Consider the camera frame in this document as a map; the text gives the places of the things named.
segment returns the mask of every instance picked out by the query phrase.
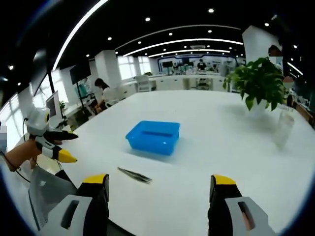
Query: woman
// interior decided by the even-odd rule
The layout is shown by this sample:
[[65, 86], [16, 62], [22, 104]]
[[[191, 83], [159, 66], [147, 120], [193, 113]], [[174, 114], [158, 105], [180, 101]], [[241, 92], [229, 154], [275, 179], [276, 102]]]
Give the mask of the woman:
[[104, 111], [107, 107], [111, 107], [116, 103], [114, 91], [100, 78], [95, 80], [94, 85], [103, 90], [102, 100], [95, 106], [97, 113]]

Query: monitor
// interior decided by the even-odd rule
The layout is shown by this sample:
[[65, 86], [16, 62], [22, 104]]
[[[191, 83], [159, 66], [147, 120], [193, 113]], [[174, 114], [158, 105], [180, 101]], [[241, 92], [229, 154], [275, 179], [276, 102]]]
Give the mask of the monitor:
[[46, 100], [46, 107], [50, 110], [49, 123], [52, 127], [57, 127], [62, 121], [58, 91], [54, 92], [53, 95]]
[[162, 66], [164, 68], [172, 67], [173, 66], [173, 62], [172, 61], [162, 62]]
[[80, 80], [85, 79], [90, 75], [91, 70], [88, 60], [77, 64], [70, 70], [72, 84], [75, 84], [76, 82], [79, 82]]

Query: curved light strip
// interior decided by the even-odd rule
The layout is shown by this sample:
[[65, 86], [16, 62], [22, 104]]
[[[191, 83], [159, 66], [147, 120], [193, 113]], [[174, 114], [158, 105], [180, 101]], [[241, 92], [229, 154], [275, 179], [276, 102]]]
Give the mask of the curved light strip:
[[127, 57], [131, 54], [149, 49], [149, 48], [154, 48], [154, 47], [158, 47], [158, 46], [162, 46], [162, 45], [166, 45], [166, 44], [171, 44], [171, 43], [181, 43], [181, 42], [192, 42], [192, 41], [217, 41], [217, 42], [225, 42], [225, 43], [235, 43], [235, 44], [239, 44], [239, 45], [243, 45], [243, 43], [241, 42], [236, 42], [236, 41], [231, 41], [231, 40], [225, 40], [225, 39], [217, 39], [217, 38], [191, 38], [191, 39], [181, 39], [181, 40], [174, 40], [174, 41], [168, 41], [168, 42], [164, 42], [164, 43], [158, 43], [158, 44], [154, 44], [145, 48], [140, 48], [138, 50], [135, 50], [131, 53], [127, 53], [124, 55], [124, 57]]
[[295, 78], [297, 78], [295, 75], [293, 75], [291, 72], [290, 72], [290, 74], [293, 76], [293, 77], [295, 77]]
[[127, 43], [124, 43], [123, 45], [115, 48], [115, 50], [129, 44], [129, 43], [132, 43], [134, 41], [137, 41], [141, 38], [145, 38], [145, 37], [148, 37], [148, 36], [151, 36], [153, 34], [156, 34], [156, 33], [161, 33], [161, 32], [165, 32], [165, 31], [169, 31], [169, 30], [176, 30], [176, 29], [181, 29], [181, 28], [189, 28], [189, 27], [222, 27], [222, 28], [229, 28], [229, 29], [234, 29], [234, 30], [241, 30], [240, 28], [236, 28], [236, 27], [232, 27], [232, 26], [222, 26], [222, 25], [187, 25], [187, 26], [177, 26], [177, 27], [172, 27], [172, 28], [168, 28], [168, 29], [162, 29], [162, 30], [159, 30], [159, 31], [156, 31], [156, 32], [153, 32], [153, 33], [149, 33], [149, 34], [146, 34], [144, 36], [141, 36], [139, 38], [135, 38]]
[[80, 29], [80, 27], [89, 19], [90, 16], [93, 15], [94, 12], [96, 12], [101, 6], [103, 6], [106, 2], [108, 2], [109, 0], [100, 0], [97, 4], [95, 4], [83, 17], [82, 19], [77, 23], [77, 25], [73, 28], [73, 30], [71, 31], [71, 33], [69, 34], [68, 38], [65, 40], [63, 47], [61, 48], [57, 59], [55, 61], [54, 67], [53, 67], [53, 71], [57, 69], [58, 63], [65, 51], [65, 49], [67, 48], [68, 44], [70, 43], [70, 41], [72, 40], [72, 38], [74, 37], [74, 35], [77, 33], [77, 31]]
[[287, 64], [289, 66], [291, 66], [293, 69], [295, 69], [297, 72], [299, 72], [301, 75], [303, 75], [303, 73], [298, 68], [296, 68], [294, 65], [292, 65], [290, 62], [288, 62]]
[[185, 52], [220, 52], [220, 53], [229, 53], [230, 51], [227, 50], [219, 50], [219, 49], [190, 49], [190, 50], [179, 50], [179, 51], [172, 51], [172, 52], [166, 52], [166, 53], [159, 53], [148, 56], [149, 58], [162, 56], [165, 54], [173, 54], [173, 53], [185, 53]]

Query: white plastic robot part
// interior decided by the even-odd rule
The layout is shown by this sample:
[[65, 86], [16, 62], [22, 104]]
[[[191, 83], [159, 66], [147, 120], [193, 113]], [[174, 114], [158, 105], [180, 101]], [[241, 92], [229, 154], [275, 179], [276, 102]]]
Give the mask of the white plastic robot part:
[[47, 114], [50, 114], [47, 108], [35, 108], [28, 117], [28, 132], [33, 135], [42, 135], [49, 128], [46, 122]]

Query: cable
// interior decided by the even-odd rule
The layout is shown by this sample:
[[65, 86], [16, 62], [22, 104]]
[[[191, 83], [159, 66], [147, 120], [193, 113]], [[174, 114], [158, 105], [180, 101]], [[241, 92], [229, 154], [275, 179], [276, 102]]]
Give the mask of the cable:
[[24, 134], [24, 123], [25, 123], [25, 121], [28, 121], [29, 119], [28, 118], [24, 118], [24, 120], [23, 120], [23, 127], [22, 127], [22, 131], [23, 131], [23, 138], [24, 138], [24, 142], [26, 141], [26, 139], [25, 139], [25, 134]]
[[22, 177], [25, 181], [27, 181], [28, 183], [30, 183], [30, 181], [28, 179], [26, 179], [23, 175], [20, 174], [20, 172], [17, 171], [17, 168], [15, 166], [13, 166], [11, 164], [11, 162], [8, 160], [8, 158], [5, 156], [5, 154], [3, 153], [3, 151], [1, 151], [2, 155], [5, 157], [5, 159], [7, 160], [7, 162], [15, 169], [15, 172], [18, 173], [18, 175], [20, 177]]
[[61, 168], [61, 164], [59, 163], [59, 161], [57, 161], [57, 160], [54, 160], [54, 161], [57, 162], [57, 164], [58, 164], [58, 166], [59, 166], [59, 169], [62, 171], [63, 169]]

